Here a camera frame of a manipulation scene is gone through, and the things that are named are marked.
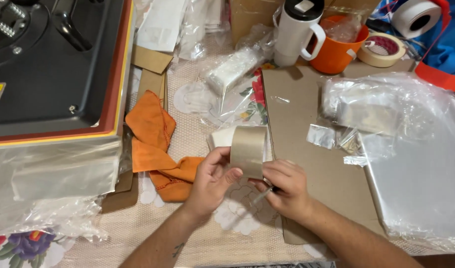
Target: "black metal plate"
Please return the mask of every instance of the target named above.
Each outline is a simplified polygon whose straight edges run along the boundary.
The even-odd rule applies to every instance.
[[[40,3],[49,12],[55,1]],[[29,25],[46,27],[42,37],[0,64],[0,82],[6,83],[0,136],[85,128],[100,119],[122,9],[123,0],[77,2],[72,19],[93,45],[87,52],[72,47],[50,20]],[[77,107],[74,114],[72,105]]]

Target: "orange cup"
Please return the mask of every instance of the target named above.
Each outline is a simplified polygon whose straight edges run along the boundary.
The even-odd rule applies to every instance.
[[[344,17],[345,16],[332,16],[325,20],[337,22]],[[326,37],[317,57],[310,60],[310,65],[316,70],[324,73],[342,72],[353,59],[347,51],[351,49],[353,52],[357,53],[362,46],[362,43],[367,40],[368,34],[367,26],[363,25],[355,43],[342,43]]]

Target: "masking tape roll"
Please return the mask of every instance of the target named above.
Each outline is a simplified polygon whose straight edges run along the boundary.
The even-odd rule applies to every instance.
[[[266,161],[267,127],[237,126],[231,145],[231,167],[240,168],[243,177],[262,180]]]
[[[391,24],[405,38],[418,37],[438,23],[441,7],[428,0],[409,0],[393,14]]]
[[[357,52],[357,58],[374,67],[390,67],[406,53],[404,44],[385,33],[370,33]]]

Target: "orange cloth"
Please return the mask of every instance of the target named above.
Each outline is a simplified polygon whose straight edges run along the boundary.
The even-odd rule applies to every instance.
[[[163,201],[186,200],[196,168],[204,158],[188,156],[176,163],[166,153],[176,122],[161,108],[158,97],[147,90],[125,120],[135,134],[132,139],[133,172],[150,171]]]

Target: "hand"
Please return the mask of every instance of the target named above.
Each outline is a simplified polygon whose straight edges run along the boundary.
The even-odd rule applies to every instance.
[[[229,186],[242,176],[240,168],[224,172],[230,153],[231,147],[217,147],[197,167],[195,182],[184,206],[200,219],[209,217],[218,208]]]
[[[307,176],[300,166],[287,160],[269,161],[262,165],[262,173],[272,185],[281,189],[266,195],[266,200],[273,209],[297,222],[310,216],[312,199],[307,193]],[[269,188],[264,181],[249,181],[260,192]]]

